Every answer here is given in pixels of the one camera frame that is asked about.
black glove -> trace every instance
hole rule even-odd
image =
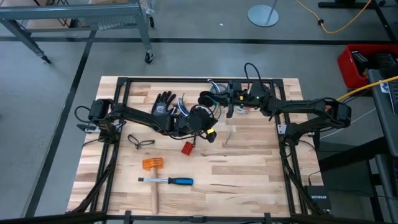
[[[172,95],[171,91],[164,91],[162,95],[158,94],[151,113],[155,116],[171,113],[171,110],[168,110],[168,108],[174,98],[175,94]]]

blue screwdriver handle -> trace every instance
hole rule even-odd
[[[185,177],[177,177],[177,178],[170,178],[169,177],[169,184],[177,184],[177,185],[193,185],[192,178],[185,178]]]

black floor stripe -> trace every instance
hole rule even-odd
[[[86,37],[33,37],[36,42],[86,42]],[[19,41],[16,37],[0,37],[0,41]],[[151,38],[152,43],[189,44],[286,44],[286,45],[348,45],[391,44],[389,40],[265,40],[265,39],[212,39],[212,38]],[[97,37],[95,43],[141,43],[141,38]]]
[[[40,175],[39,175],[39,178],[37,179],[35,189],[33,191],[32,197],[30,198],[29,205],[27,206],[27,210],[25,213],[26,218],[33,217],[35,215],[37,206],[39,204],[40,198],[43,193],[45,183],[47,181],[47,177],[50,174],[52,162],[54,161],[55,154],[57,153],[58,145],[60,143],[63,130],[67,123],[68,115],[69,115],[70,109],[72,107],[73,100],[75,99],[76,91],[79,86],[81,76],[83,75],[83,71],[85,69],[86,62],[87,62],[88,56],[90,54],[91,46],[93,45],[92,40],[94,39],[95,35],[96,35],[96,31],[92,31],[90,33],[89,40],[86,44],[83,55],[81,56],[81,60],[80,60],[79,66],[77,68],[76,75],[72,81],[72,85],[70,87],[69,94],[67,96],[67,99],[65,100],[63,110],[61,112],[60,118],[57,123],[57,127],[55,128],[52,140],[50,142],[50,147],[49,147],[49,150],[45,157],[43,168],[40,171]]]
[[[381,11],[380,7],[378,6],[377,2],[373,1],[373,5],[374,5],[374,9],[375,9],[375,11],[377,13],[377,16],[380,19],[381,24],[383,25],[384,29],[387,32],[388,37],[390,38],[390,40],[393,43],[396,43],[397,42],[397,38],[395,37],[393,31],[391,30],[390,25],[388,24],[387,19],[384,17],[384,14]]]

caster wheel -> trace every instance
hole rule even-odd
[[[145,54],[145,62],[150,64],[152,62],[152,60],[154,59],[154,55],[150,54],[150,53],[146,53]]]
[[[152,28],[155,28],[155,22],[154,22],[154,18],[153,18],[152,16],[149,18],[149,25],[150,25]]]
[[[43,57],[42,57],[42,60],[43,60],[43,62],[46,62],[46,63],[48,63],[48,64],[51,64],[51,61],[50,61],[50,59],[49,59],[47,56],[43,56]]]

orange mallet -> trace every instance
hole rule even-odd
[[[150,177],[157,178],[156,168],[163,168],[163,158],[144,159],[142,168],[150,170]],[[159,199],[157,196],[157,182],[150,183],[150,194],[152,197],[152,214],[157,215],[159,212]]]

